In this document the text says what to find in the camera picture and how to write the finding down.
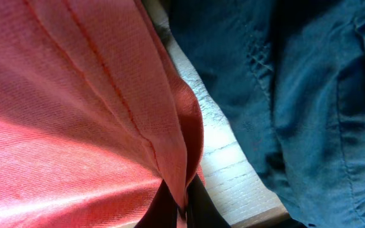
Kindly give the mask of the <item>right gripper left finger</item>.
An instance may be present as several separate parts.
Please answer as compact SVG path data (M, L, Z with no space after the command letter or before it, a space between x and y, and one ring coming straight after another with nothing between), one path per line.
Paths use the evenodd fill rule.
M143 218L135 228L176 228L177 204L163 180Z

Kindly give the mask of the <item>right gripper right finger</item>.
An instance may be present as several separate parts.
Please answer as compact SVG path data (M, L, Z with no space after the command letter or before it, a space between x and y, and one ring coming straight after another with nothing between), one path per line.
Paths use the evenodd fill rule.
M217 211L199 175L188 186L187 228L230 228Z

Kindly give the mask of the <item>red printed t-shirt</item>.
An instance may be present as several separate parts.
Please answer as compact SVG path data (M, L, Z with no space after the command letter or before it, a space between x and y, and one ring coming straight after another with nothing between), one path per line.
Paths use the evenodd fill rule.
M0 0L0 227L131 224L162 181L185 208L202 152L141 1Z

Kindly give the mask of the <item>navy blue shirt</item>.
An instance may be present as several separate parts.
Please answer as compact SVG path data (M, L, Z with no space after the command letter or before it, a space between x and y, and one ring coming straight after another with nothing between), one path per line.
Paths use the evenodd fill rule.
M180 0L169 20L290 216L365 227L365 0Z

